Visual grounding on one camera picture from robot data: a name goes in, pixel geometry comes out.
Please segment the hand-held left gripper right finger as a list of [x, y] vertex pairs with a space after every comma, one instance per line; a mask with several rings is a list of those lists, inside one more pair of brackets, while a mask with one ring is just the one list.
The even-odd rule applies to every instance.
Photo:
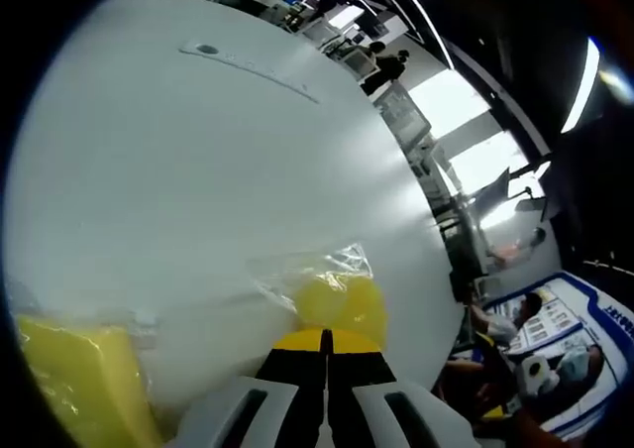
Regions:
[[336, 447], [476, 447], [470, 423], [398, 379], [369, 338], [326, 330], [327, 417]]

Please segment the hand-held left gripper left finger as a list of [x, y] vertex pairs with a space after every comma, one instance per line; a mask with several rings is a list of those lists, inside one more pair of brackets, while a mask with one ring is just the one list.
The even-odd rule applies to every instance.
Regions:
[[174, 447], [328, 447], [330, 331], [290, 333], [252, 377], [240, 376], [184, 413]]

